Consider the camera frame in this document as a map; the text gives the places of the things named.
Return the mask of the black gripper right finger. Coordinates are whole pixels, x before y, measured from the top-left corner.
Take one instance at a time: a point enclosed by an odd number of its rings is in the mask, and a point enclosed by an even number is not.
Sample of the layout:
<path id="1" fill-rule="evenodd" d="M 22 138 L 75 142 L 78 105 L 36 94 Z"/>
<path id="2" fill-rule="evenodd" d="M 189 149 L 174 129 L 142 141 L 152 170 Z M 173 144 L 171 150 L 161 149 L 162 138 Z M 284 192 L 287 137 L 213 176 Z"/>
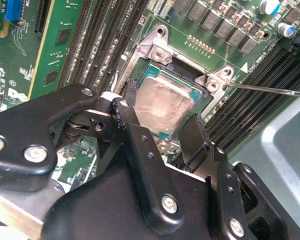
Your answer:
<path id="1" fill-rule="evenodd" d="M 292 238 L 292 219 L 278 200 L 248 165 L 230 166 L 196 115 L 182 127 L 179 141 L 184 163 L 209 188 L 208 226 L 214 239 Z"/>

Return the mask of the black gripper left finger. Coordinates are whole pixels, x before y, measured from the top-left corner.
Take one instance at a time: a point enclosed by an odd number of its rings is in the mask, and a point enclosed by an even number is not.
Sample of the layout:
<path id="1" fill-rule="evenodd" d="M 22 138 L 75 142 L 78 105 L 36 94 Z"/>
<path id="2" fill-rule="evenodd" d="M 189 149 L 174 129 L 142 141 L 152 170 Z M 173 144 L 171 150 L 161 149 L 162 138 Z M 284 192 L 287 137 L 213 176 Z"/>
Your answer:
<path id="1" fill-rule="evenodd" d="M 70 85 L 0 113 L 0 191 L 43 190 L 57 165 L 57 145 L 67 120 L 97 111 L 99 96 Z M 123 98 L 103 101 L 109 132 L 103 138 L 124 145 L 145 222 L 160 235 L 175 232 L 185 211 L 150 131 Z"/>

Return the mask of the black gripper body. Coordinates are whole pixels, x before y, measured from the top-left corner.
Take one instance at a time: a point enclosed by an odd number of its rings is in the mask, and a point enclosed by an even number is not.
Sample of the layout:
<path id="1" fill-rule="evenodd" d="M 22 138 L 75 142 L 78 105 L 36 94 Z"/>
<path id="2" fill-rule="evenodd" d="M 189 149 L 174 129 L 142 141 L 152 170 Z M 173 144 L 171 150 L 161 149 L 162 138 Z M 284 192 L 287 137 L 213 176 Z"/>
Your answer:
<path id="1" fill-rule="evenodd" d="M 130 170 L 111 168 L 62 196 L 48 211 L 43 240 L 222 240 L 210 216 L 210 189 L 190 173 L 167 165 L 185 207 L 185 220 L 175 232 L 155 233 L 145 222 Z"/>

